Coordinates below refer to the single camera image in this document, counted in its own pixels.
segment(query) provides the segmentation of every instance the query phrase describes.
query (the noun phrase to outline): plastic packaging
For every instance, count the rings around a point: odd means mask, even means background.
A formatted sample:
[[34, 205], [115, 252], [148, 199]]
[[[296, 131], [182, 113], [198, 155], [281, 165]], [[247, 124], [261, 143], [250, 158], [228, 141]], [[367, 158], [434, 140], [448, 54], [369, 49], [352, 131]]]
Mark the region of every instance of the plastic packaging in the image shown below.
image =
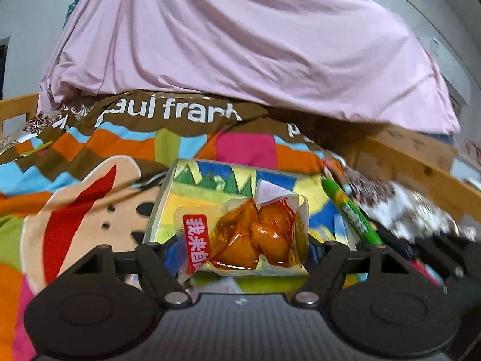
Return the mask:
[[182, 268], [179, 281], [194, 272], [221, 275], [300, 275], [307, 259], [307, 198], [265, 180], [254, 199], [174, 213]]

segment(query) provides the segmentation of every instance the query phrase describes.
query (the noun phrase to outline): orange patch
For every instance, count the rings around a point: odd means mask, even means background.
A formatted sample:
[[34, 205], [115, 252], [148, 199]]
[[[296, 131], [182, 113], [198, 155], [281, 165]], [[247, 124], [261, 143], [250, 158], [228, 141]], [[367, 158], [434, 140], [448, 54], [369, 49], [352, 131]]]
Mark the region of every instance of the orange patch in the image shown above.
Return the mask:
[[96, 130], [85, 148], [89, 148], [105, 159], [116, 155], [130, 156], [139, 160], [154, 161], [155, 159], [155, 138], [145, 141], [122, 140], [104, 129]]
[[206, 144], [201, 148], [201, 150], [199, 150], [194, 158], [199, 160], [217, 160], [216, 141], [216, 134], [207, 135]]
[[67, 161], [72, 161], [76, 155], [82, 150], [85, 144], [78, 142], [70, 133], [63, 134], [53, 145]]
[[0, 263], [0, 359], [13, 361], [11, 345], [15, 339], [18, 303], [22, 286], [22, 274], [13, 267]]
[[30, 214], [38, 214], [51, 196], [51, 193], [42, 191], [40, 193], [0, 199], [0, 217], [7, 214], [15, 214], [23, 218]]
[[276, 144], [277, 169], [294, 174], [314, 175], [322, 173], [324, 162], [315, 153], [294, 150]]
[[25, 153], [25, 152], [32, 152], [34, 149], [32, 143], [30, 140], [27, 140], [25, 142], [22, 142], [20, 144], [15, 145], [15, 150], [19, 155]]

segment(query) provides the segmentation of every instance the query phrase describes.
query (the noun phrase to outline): gray ribbed panel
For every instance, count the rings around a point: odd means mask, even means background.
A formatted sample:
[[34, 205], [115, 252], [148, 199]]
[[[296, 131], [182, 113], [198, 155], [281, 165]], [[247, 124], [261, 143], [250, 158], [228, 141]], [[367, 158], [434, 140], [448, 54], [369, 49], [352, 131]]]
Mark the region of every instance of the gray ribbed panel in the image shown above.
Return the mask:
[[[195, 306], [166, 313], [148, 340], [110, 360], [297, 359], [380, 360], [352, 349], [330, 331], [319, 313], [294, 308], [286, 303], [282, 295], [202, 295]], [[38, 361], [52, 360], [44, 356]], [[449, 361], [449, 358], [437, 354], [423, 360]]]

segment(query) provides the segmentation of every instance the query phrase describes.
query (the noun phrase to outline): green pen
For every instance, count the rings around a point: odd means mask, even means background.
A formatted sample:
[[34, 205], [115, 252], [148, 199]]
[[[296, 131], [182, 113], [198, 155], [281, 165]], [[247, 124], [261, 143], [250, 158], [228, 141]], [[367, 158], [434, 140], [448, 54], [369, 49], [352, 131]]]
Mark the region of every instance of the green pen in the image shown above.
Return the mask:
[[384, 244], [367, 219], [354, 205], [354, 202], [349, 199], [336, 182], [323, 177], [322, 188], [361, 240], [372, 245]]

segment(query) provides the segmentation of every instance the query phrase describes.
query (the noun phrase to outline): wooden bed frame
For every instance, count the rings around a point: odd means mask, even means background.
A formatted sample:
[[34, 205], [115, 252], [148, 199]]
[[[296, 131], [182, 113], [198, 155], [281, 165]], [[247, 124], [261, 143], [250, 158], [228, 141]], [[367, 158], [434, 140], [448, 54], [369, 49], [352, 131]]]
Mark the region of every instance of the wooden bed frame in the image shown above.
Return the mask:
[[[37, 111], [38, 94], [0, 101], [2, 121]], [[353, 124], [318, 118], [336, 140], [330, 149], [367, 177], [398, 181], [429, 197], [457, 221], [468, 214], [481, 223], [481, 191], [451, 177], [458, 152], [453, 147], [397, 126]]]

